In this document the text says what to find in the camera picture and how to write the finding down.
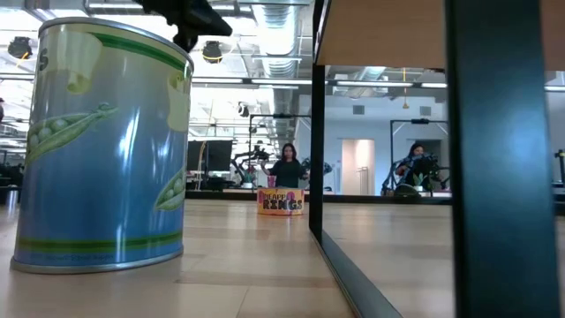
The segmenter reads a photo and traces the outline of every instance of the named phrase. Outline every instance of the ceiling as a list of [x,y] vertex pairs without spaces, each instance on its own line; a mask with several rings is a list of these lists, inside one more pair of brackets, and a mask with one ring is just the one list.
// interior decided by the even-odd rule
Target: ceiling
[[[273,55],[281,38],[272,36],[254,19],[258,13],[249,3],[254,0],[238,0],[243,16],[225,17],[234,32],[231,37],[201,36],[199,43],[191,52],[195,65],[194,77],[197,78],[236,78],[262,79],[276,78],[273,75],[272,63],[293,63],[293,72],[285,73],[284,79],[309,80],[312,72],[313,32],[312,32],[312,0],[262,0],[262,3],[301,3],[296,8],[296,23],[291,39],[294,49],[291,53]],[[92,16],[110,19],[135,27],[146,29],[164,38],[171,39],[176,28],[167,26],[164,18],[155,15],[141,15],[130,0],[90,0],[90,6],[84,7],[84,0],[36,0],[34,8],[24,7],[24,0],[10,0],[10,3],[22,4],[12,7],[0,6],[0,75],[18,74],[33,77],[35,57],[37,56],[37,30],[41,23],[48,19]],[[233,1],[210,1],[215,8],[228,11],[234,8]],[[20,60],[12,57],[7,48],[16,36],[30,38],[32,56]],[[223,60],[219,64],[209,64],[202,56],[207,41],[219,41]],[[357,81],[406,81],[442,83],[443,74],[418,68],[391,67],[358,67],[327,66],[329,80]],[[550,80],[557,80],[557,74]],[[189,134],[193,138],[214,136],[232,138],[236,141],[235,152],[243,152],[248,148],[249,118],[241,117],[237,106],[244,105],[251,114],[265,115],[274,113],[304,114],[310,112],[308,96],[310,85],[298,84],[284,87],[265,85],[234,86],[224,84],[195,84],[192,89],[192,107]],[[23,148],[32,102],[33,82],[31,80],[1,80],[0,97],[5,99],[4,113],[6,125],[0,134],[0,148]],[[387,120],[389,117],[421,117],[419,106],[433,106],[430,118],[443,117],[445,91],[443,89],[404,89],[403,87],[327,87],[327,117],[342,120]],[[403,109],[404,97],[410,107]],[[365,115],[353,115],[351,105],[364,104]],[[295,119],[272,119],[257,117],[252,125],[257,128],[251,143],[261,141],[267,145],[267,151],[276,151],[279,145],[292,141],[296,127]]]

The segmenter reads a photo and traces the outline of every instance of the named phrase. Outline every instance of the black metal frame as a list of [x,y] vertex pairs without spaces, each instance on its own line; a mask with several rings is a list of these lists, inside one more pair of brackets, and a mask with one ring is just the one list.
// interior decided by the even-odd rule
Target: black metal frame
[[565,151],[559,149],[554,156],[559,160],[559,175],[561,176],[561,187],[563,187],[565,185],[565,163],[563,162]]
[[[456,317],[560,317],[539,0],[444,1]],[[359,316],[399,317],[322,228],[330,5],[313,14],[310,229]]]

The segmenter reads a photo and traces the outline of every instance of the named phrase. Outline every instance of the green pea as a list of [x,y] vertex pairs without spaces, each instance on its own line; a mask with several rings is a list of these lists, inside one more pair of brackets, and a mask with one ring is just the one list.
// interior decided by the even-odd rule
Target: green pea
[[173,211],[182,207],[185,202],[185,168],[181,168],[167,182],[167,185],[161,190],[155,201],[154,209],[156,211]]
[[53,131],[51,131],[51,129],[49,127],[43,127],[40,131],[39,131],[39,141],[44,141],[46,140],[51,134],[53,134]]
[[68,125],[69,123],[67,123],[66,120],[59,118],[58,120],[54,121],[53,124],[51,124],[51,129],[53,129],[54,132],[59,132],[66,128]]
[[178,178],[177,181],[175,181],[173,190],[175,190],[175,193],[180,193],[181,191],[183,191],[183,189],[184,189],[183,180],[181,178]]
[[175,192],[173,191],[173,189],[169,189],[166,193],[165,193],[165,200],[168,200],[172,197],[175,196]]
[[35,134],[38,136],[39,143],[36,147],[31,147],[26,156],[26,163],[29,164],[39,158],[40,156],[62,148],[76,140],[88,127],[93,125],[99,120],[109,118],[117,108],[109,106],[107,103],[102,103],[96,110],[90,113],[69,114],[60,117],[51,117],[42,120],[29,127],[30,145],[32,145],[32,138]]
[[37,137],[37,135],[31,135],[29,137],[29,141],[27,142],[27,146],[33,149],[37,147],[37,145],[39,145],[39,137]]

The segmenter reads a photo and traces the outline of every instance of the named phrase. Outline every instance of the can label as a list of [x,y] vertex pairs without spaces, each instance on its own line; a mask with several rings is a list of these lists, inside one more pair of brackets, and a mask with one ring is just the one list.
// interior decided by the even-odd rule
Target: can label
[[262,215],[300,216],[304,205],[302,189],[261,188],[257,191],[257,211]]
[[140,261],[182,249],[192,70],[110,26],[41,33],[14,259]]

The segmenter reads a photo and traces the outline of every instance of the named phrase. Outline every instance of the pipe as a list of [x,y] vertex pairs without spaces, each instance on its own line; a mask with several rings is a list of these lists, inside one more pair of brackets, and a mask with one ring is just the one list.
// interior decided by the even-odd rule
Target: pipe
[[[355,77],[354,80],[360,81],[370,81],[374,82],[379,79],[382,73],[385,72],[387,68],[384,66],[369,66],[363,69],[358,75]],[[345,92],[346,96],[349,98],[357,99],[363,95],[363,93],[367,89],[374,89],[372,87],[352,87],[347,92]]]
[[[147,15],[139,4],[95,4],[93,7],[90,0],[83,0],[84,9],[87,14],[106,15]],[[241,5],[212,5],[212,9],[223,18],[253,19],[250,6]]]
[[[271,56],[294,56],[298,51],[299,7],[288,5],[253,5],[252,11],[260,30],[260,52]],[[262,60],[268,78],[296,78],[298,61],[288,58],[266,58]],[[288,89],[273,89],[275,114],[292,114],[293,92]],[[275,133],[279,145],[288,142],[286,125],[275,120]]]

